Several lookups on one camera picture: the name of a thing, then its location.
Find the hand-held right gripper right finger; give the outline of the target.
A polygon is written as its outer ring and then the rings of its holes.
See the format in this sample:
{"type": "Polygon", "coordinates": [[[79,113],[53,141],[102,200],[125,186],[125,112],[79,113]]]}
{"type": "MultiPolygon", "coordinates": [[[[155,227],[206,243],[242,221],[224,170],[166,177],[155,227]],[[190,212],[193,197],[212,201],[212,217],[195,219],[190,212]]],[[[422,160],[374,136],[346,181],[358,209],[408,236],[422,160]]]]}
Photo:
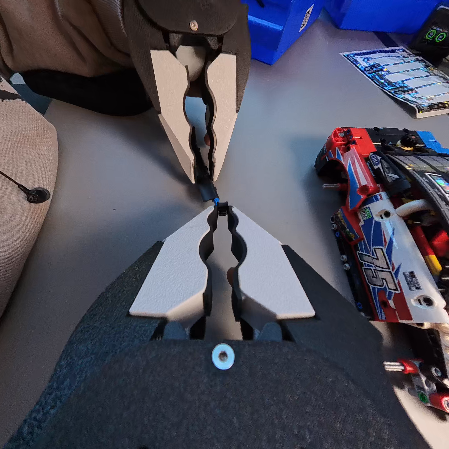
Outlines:
{"type": "Polygon", "coordinates": [[[315,317],[282,243],[234,206],[229,207],[229,231],[237,261],[232,281],[235,320],[262,330],[269,322],[315,317]]]}

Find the red white lego race car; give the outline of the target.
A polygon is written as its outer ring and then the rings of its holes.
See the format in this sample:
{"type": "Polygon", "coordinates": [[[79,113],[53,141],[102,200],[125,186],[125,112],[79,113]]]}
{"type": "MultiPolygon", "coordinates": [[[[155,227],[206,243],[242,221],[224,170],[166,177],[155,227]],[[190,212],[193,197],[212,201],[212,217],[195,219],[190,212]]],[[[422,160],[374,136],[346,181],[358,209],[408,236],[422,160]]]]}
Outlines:
{"type": "Polygon", "coordinates": [[[385,370],[448,414],[448,149],[431,132],[337,127],[314,167],[342,199],[330,221],[357,309],[407,328],[413,357],[385,370]]]}

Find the blue plastic bin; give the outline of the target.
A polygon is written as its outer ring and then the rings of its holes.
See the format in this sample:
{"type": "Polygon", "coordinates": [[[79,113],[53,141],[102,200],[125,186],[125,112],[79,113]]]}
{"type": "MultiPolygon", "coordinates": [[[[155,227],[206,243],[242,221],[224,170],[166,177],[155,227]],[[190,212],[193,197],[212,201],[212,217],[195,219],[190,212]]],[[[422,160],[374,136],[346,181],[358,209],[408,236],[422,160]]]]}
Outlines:
{"type": "Polygon", "coordinates": [[[324,0],[243,0],[251,58],[273,65],[319,17],[324,0]]]}
{"type": "Polygon", "coordinates": [[[414,34],[443,0],[326,0],[339,29],[414,34]]]}

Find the holographic sticker sheet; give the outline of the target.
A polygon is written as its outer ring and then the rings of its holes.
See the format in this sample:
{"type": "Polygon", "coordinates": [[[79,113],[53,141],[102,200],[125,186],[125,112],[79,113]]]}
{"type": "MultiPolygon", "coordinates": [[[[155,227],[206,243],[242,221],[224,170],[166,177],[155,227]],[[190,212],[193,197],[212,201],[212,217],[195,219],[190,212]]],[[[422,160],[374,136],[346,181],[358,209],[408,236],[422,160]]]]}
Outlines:
{"type": "Polygon", "coordinates": [[[417,119],[448,114],[448,75],[406,48],[340,55],[386,94],[410,106],[417,119]]]}

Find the long black lego axle assembly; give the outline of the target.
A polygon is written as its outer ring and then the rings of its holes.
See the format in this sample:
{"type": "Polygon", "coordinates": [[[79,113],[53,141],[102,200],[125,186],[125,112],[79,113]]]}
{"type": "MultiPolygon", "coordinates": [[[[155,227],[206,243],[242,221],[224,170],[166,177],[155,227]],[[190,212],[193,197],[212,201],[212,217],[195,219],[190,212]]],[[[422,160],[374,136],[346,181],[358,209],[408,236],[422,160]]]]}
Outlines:
{"type": "Polygon", "coordinates": [[[195,127],[192,128],[190,138],[191,149],[194,154],[194,179],[204,202],[212,201],[219,197],[216,187],[211,179],[208,168],[202,158],[200,148],[197,144],[195,127]]]}

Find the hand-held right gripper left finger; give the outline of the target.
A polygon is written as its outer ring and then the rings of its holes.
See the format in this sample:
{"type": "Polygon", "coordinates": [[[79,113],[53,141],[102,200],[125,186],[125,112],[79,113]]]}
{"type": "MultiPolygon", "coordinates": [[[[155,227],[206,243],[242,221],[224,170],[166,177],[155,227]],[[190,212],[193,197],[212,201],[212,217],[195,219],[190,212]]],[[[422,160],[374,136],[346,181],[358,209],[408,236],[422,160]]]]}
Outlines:
{"type": "Polygon", "coordinates": [[[216,206],[210,206],[164,240],[129,309],[131,316],[190,328],[210,312],[206,261],[214,249],[215,229],[216,206]]]}

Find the person's beige sweatshirt torso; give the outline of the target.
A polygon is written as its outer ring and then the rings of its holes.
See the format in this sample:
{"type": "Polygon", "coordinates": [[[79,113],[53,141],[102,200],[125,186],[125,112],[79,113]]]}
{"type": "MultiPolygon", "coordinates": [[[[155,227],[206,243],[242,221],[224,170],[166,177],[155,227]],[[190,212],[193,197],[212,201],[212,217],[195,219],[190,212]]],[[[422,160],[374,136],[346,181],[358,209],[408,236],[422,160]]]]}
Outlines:
{"type": "Polygon", "coordinates": [[[0,314],[48,212],[58,169],[55,127],[1,77],[0,314]]]}

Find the person's left forearm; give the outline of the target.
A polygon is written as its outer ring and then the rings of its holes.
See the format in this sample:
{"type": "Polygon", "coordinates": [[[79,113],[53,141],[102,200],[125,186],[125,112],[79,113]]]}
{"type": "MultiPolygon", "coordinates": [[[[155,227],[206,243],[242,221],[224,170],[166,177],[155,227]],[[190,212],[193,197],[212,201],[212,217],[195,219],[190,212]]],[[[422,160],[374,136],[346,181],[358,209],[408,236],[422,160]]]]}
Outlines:
{"type": "Polygon", "coordinates": [[[133,67],[120,0],[2,0],[3,76],[52,70],[85,77],[133,67]]]}

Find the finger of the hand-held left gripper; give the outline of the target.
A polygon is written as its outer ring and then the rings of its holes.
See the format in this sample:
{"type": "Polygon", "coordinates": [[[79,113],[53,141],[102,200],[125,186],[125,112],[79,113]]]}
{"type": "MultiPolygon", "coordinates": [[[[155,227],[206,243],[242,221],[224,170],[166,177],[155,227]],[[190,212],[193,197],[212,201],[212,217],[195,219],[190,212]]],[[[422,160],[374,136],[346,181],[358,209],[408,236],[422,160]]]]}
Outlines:
{"type": "Polygon", "coordinates": [[[210,174],[217,181],[238,116],[236,106],[236,56],[221,53],[208,63],[205,84],[211,96],[209,132],[210,174]]]}
{"type": "Polygon", "coordinates": [[[185,113],[185,98],[189,88],[188,67],[169,50],[152,49],[150,56],[159,98],[160,122],[184,172],[195,183],[192,126],[185,113]]]}

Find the black device green lights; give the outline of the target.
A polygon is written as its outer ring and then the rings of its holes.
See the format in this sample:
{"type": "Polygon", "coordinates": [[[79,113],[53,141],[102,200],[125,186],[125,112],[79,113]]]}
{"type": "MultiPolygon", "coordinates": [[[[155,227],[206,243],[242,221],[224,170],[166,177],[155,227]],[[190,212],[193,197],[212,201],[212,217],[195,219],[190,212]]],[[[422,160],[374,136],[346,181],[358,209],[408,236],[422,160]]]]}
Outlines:
{"type": "Polygon", "coordinates": [[[449,7],[440,5],[408,44],[408,49],[437,65],[449,54],[449,7]]]}

